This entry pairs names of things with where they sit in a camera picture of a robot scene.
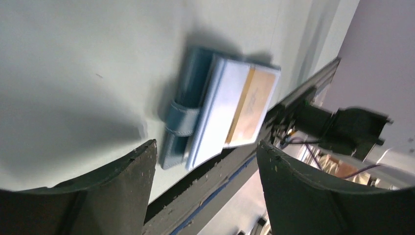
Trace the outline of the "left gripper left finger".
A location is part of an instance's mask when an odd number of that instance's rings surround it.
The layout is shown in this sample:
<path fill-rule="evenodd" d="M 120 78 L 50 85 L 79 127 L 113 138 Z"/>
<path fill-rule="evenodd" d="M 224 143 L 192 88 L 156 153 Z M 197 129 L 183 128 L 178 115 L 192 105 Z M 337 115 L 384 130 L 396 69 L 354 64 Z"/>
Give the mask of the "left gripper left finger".
<path fill-rule="evenodd" d="M 52 188 L 0 192 L 3 235 L 139 235 L 157 163 L 157 142 Z"/>

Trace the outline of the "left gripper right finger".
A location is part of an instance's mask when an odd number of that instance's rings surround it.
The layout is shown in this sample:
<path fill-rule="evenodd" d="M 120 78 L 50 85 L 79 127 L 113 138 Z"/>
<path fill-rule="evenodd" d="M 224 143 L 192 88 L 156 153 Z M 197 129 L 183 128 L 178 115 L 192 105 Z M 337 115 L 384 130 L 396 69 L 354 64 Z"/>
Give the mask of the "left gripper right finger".
<path fill-rule="evenodd" d="M 257 164 L 275 235 L 412 235 L 415 189 L 346 181 L 260 141 Z"/>

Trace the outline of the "blue card holder wallet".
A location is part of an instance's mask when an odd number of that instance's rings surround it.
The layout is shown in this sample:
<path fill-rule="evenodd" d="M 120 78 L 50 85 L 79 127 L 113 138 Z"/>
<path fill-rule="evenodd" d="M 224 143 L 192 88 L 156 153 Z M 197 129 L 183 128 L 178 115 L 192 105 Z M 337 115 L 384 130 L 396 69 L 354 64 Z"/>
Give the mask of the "blue card holder wallet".
<path fill-rule="evenodd" d="M 164 170 L 185 163 L 192 170 L 219 155 L 251 66 L 281 67 L 193 46 L 185 55 L 178 92 L 165 119 L 159 163 Z"/>

